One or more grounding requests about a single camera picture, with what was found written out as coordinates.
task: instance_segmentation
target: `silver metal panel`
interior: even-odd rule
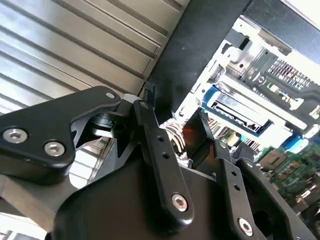
[[[138,95],[190,0],[0,0],[0,115],[93,86]],[[88,182],[105,141],[77,152]]]

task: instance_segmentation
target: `motherboard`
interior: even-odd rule
[[[294,203],[297,198],[305,197],[308,191],[316,188],[315,179],[320,172],[319,159],[320,145],[310,141],[297,154],[285,151],[282,147],[264,148],[254,161],[280,195],[288,203]]]

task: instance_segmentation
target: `green circuit board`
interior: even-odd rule
[[[255,162],[259,163],[273,150],[272,147],[265,148]],[[272,171],[270,182],[276,184],[284,199],[290,200],[305,191],[310,178],[320,172],[320,146],[311,142],[298,154],[285,152],[283,148],[276,151],[286,159]]]
[[[221,138],[219,138],[222,142],[227,142],[227,140],[228,140],[228,138],[234,133],[235,131],[233,131],[232,129],[229,129],[227,132],[226,132],[226,134],[223,136],[223,137],[221,137]]]

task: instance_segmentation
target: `black metal bracket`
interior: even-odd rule
[[[130,161],[136,150],[140,149],[149,179],[156,186],[157,198],[165,228],[177,232],[190,225],[194,218],[194,206],[182,176],[176,156],[164,129],[159,128],[151,105],[144,101],[135,101],[130,110],[131,128],[126,136],[131,136],[126,146],[118,152],[117,166]],[[117,148],[123,139],[117,139]],[[187,209],[180,211],[173,205],[174,195],[182,196],[187,202]]]
[[[61,182],[69,172],[80,143],[94,139],[81,139],[90,118],[102,112],[116,111],[120,100],[111,89],[97,86],[2,115],[0,173],[38,184]],[[5,132],[10,129],[23,130],[25,141],[7,141]],[[21,136],[8,134],[7,139],[10,137],[14,140]],[[63,154],[47,154],[45,145],[49,142],[60,143]]]
[[[178,232],[192,223],[194,206],[168,135],[159,128],[152,106],[136,100],[129,108],[121,108],[121,103],[128,102],[98,86],[1,116],[2,134],[19,129],[27,138],[20,143],[0,139],[0,173],[38,184],[58,183],[68,175],[76,149],[100,138],[94,134],[98,128],[121,142],[120,167],[141,149],[138,157],[145,162],[148,181],[154,183],[156,197],[151,198],[157,213],[169,232]],[[64,152],[49,155],[45,151],[49,142],[61,144]],[[180,202],[174,205],[175,195],[186,202],[182,210]]]
[[[236,165],[243,175],[254,219],[264,235],[272,234],[275,240],[315,239],[255,164],[241,158]]]
[[[208,116],[196,111],[183,128],[186,152],[193,168],[213,176],[223,189],[230,230],[239,239],[266,239],[256,227],[240,169],[226,144],[214,139]]]

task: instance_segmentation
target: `electronic component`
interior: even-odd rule
[[[260,151],[259,150],[261,148],[260,143],[255,142],[249,138],[245,138],[244,140],[241,139],[241,141],[243,141],[244,144],[248,145],[254,152]]]
[[[232,37],[222,42],[219,54],[212,58],[211,75],[206,81],[199,79],[176,119],[188,120],[196,103],[211,119],[254,141],[255,151],[258,146],[283,146],[299,153],[320,130],[320,86],[312,80],[314,74],[298,69],[283,54],[281,42],[273,43],[280,48],[275,51],[264,39],[268,35],[258,32],[245,19],[234,23]],[[243,44],[236,44],[244,36]]]
[[[226,144],[229,147],[233,147],[234,145],[236,145],[236,143],[239,141],[240,139],[240,134],[233,132],[226,140]]]
[[[279,167],[287,156],[276,150],[271,150],[265,157],[259,161],[260,165],[268,170],[274,170]]]
[[[166,130],[166,133],[172,142],[174,151],[178,154],[178,156],[182,155],[186,148],[184,136],[182,134],[182,126],[173,119],[170,119],[164,122],[160,127]]]
[[[309,188],[310,181],[313,181],[320,170],[320,146],[310,142],[298,154],[286,151],[283,147],[269,147],[256,156],[255,162],[270,169],[270,162],[273,163],[279,156],[282,162],[272,168],[270,181],[277,185],[282,197],[294,205],[296,197]]]

